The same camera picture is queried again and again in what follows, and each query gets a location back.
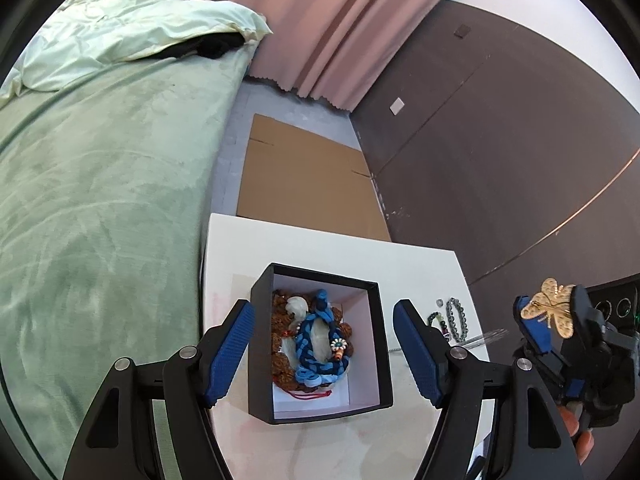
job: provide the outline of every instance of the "metal rod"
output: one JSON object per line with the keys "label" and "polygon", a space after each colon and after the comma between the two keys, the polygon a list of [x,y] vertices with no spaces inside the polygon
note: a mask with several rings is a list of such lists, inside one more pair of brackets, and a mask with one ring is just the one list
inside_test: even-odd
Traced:
{"label": "metal rod", "polygon": [[[484,332],[483,334],[473,337],[468,341],[460,343],[456,346],[462,346],[462,348],[466,348],[467,350],[471,348],[477,348],[479,346],[489,345],[491,343],[495,343],[496,341],[502,339],[506,336],[509,331],[506,328],[497,328],[496,330],[489,330],[489,332]],[[393,352],[401,352],[401,348],[391,348],[389,349],[389,353]]]}

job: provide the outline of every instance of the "cardboard sheet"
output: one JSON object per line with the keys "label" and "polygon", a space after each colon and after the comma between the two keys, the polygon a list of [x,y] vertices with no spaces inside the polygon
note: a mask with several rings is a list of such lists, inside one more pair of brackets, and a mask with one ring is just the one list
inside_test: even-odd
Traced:
{"label": "cardboard sheet", "polygon": [[261,115],[254,116],[237,214],[390,241],[361,152]]}

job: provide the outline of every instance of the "dark brown wardrobe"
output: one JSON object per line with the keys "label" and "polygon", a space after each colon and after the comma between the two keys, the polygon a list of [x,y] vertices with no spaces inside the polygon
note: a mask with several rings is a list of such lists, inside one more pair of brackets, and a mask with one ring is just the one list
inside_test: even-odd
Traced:
{"label": "dark brown wardrobe", "polygon": [[[455,250],[482,328],[510,330],[492,360],[511,362],[513,300],[545,278],[590,286],[640,272],[640,114],[528,28],[441,1],[351,119],[392,240]],[[587,479],[615,468],[640,401],[623,418],[596,433]]]}

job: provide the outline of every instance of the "green bedsheet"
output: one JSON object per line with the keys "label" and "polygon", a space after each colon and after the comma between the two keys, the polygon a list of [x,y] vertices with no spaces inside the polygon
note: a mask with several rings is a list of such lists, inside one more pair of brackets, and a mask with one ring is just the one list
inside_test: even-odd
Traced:
{"label": "green bedsheet", "polygon": [[[121,64],[0,112],[0,362],[59,478],[118,357],[164,360],[198,340],[207,183],[253,50]],[[0,416],[30,460],[6,403]]]}

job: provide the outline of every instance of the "gray floor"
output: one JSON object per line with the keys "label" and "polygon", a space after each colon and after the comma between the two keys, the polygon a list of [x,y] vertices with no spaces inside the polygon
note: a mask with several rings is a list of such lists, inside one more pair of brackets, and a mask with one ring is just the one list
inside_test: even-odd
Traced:
{"label": "gray floor", "polygon": [[231,109],[214,168],[211,198],[213,213],[236,214],[244,155],[254,114],[272,117],[360,149],[348,112],[331,108],[323,102],[301,99],[268,82],[246,79],[242,82]]}

